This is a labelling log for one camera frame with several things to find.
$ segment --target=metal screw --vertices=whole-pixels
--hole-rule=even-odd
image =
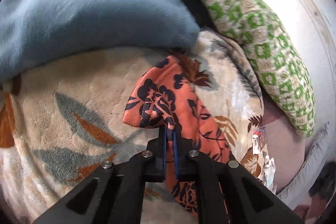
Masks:
[[[153,156],[153,152],[150,150],[145,150],[144,152],[142,152],[142,156],[144,158],[150,158],[151,156]]]
[[[103,167],[104,169],[109,169],[111,168],[113,165],[113,162],[112,161],[109,161],[109,160],[105,160],[102,164],[101,164],[101,167]]]
[[[200,153],[197,150],[190,150],[189,156],[190,157],[197,157]]]
[[[236,162],[235,160],[230,160],[229,161],[229,166],[231,168],[237,168],[239,166],[238,162]]]

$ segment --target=beige blanket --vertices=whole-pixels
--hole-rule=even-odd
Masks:
[[[157,128],[132,128],[121,117],[137,80],[166,55],[122,47],[85,52],[4,84],[0,183],[4,199],[22,223],[39,217],[101,161],[127,161],[157,137]],[[192,73],[208,75],[208,86],[195,84],[195,91],[215,116],[233,155],[262,179],[263,153],[253,155],[252,134],[261,124],[263,99],[242,49],[203,31],[189,52],[189,64]],[[148,183],[142,223],[152,222],[197,219],[174,201],[164,184]]]

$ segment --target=gray-blue fabric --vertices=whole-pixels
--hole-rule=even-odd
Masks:
[[[0,81],[86,50],[191,47],[198,32],[181,0],[2,0]]]

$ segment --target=orange floral cloth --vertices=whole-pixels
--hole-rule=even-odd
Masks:
[[[122,122],[140,128],[164,124],[170,130],[178,124],[182,137],[192,139],[195,149],[219,162],[234,159],[224,134],[173,56],[140,78],[129,97]],[[178,203],[188,212],[197,213],[194,183],[176,181],[172,146],[172,135],[168,134],[166,184]]]

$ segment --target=green checkered pillow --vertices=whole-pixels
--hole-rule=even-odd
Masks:
[[[309,73],[280,19],[262,0],[201,0],[218,31],[235,39],[266,92],[287,114],[299,136],[316,122]]]

